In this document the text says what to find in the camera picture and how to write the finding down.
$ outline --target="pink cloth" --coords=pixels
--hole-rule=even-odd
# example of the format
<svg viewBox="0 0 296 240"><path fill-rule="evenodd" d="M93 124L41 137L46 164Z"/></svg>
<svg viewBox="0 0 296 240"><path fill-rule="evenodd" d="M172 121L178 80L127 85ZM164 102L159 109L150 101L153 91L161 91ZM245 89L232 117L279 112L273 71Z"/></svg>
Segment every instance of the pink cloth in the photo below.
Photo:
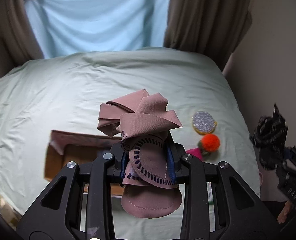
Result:
<svg viewBox="0 0 296 240"><path fill-rule="evenodd" d="M100 105L98 129L108 136L120 132L121 147L129 152L121 204L139 218L166 216L182 202L164 153L167 131L182 125L167 104L160 93L150 96L142 89Z"/></svg>
<svg viewBox="0 0 296 240"><path fill-rule="evenodd" d="M200 160L203 160L201 150L199 148L187 150L186 153L189 153L189 154L199 158Z"/></svg>

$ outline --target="light blue curtain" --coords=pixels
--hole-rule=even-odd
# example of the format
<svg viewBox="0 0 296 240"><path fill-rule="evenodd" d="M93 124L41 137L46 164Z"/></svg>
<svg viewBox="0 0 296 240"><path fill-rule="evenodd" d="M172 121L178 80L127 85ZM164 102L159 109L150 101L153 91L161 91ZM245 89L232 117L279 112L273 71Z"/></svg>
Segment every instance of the light blue curtain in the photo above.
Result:
<svg viewBox="0 0 296 240"><path fill-rule="evenodd" d="M162 47L169 0L25 0L45 58Z"/></svg>

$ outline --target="orange pom pom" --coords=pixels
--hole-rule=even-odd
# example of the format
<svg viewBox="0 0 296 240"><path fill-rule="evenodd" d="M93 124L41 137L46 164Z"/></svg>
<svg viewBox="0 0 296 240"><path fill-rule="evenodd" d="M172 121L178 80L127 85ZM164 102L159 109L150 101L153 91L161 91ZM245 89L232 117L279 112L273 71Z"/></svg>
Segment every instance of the orange pom pom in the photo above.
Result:
<svg viewBox="0 0 296 240"><path fill-rule="evenodd" d="M201 138L200 142L202 143L202 148L206 152L214 152L218 150L220 146L220 140L218 136L212 133L205 134L203 138Z"/></svg>

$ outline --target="stitched seam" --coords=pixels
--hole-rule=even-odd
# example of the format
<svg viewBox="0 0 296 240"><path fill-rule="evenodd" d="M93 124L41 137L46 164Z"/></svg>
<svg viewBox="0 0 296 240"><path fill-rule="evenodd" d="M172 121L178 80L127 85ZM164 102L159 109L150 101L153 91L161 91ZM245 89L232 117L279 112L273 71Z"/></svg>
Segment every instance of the stitched seam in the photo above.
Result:
<svg viewBox="0 0 296 240"><path fill-rule="evenodd" d="M145 208L145 207L139 207L139 206L136 206L136 205L133 204L128 198L127 198L127 200L128 200L128 202L129 202L131 205L133 205L133 206L135 206L135 207L137 207L137 208L150 209L150 210L167 209L167 208L170 208L170 207L173 205L173 203L174 203L174 202L172 202L171 205L170 205L169 207L166 207L166 208Z"/></svg>
<svg viewBox="0 0 296 240"><path fill-rule="evenodd" d="M144 171L147 171L147 172L149 172L151 175L153 175L153 176L155 176L156 178L159 178L159 179L166 179L166 175L167 175L167 162L166 162L166 171L165 171L165 177L163 178L163 177L159 177L159 176L157 176L157 175L155 175L155 174L153 174L153 173L151 173L150 171L148 171L148 170L146 170L144 167L143 167L143 172Z"/></svg>
<svg viewBox="0 0 296 240"><path fill-rule="evenodd" d="M128 173L128 176L127 176L127 179L144 181L144 180L143 180L142 178L140 178L140 177L132 176L130 172Z"/></svg>

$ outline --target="brown curtain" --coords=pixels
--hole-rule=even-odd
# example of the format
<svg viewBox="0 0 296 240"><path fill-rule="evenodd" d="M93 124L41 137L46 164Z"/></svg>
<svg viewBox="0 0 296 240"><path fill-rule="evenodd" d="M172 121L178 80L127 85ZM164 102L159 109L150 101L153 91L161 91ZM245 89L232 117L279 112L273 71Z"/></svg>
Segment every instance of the brown curtain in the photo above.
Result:
<svg viewBox="0 0 296 240"><path fill-rule="evenodd" d="M250 0L170 0L164 46L204 54L223 70L250 27Z"/></svg>
<svg viewBox="0 0 296 240"><path fill-rule="evenodd" d="M0 0L0 38L16 65L43 58L32 32L23 0Z"/></svg>

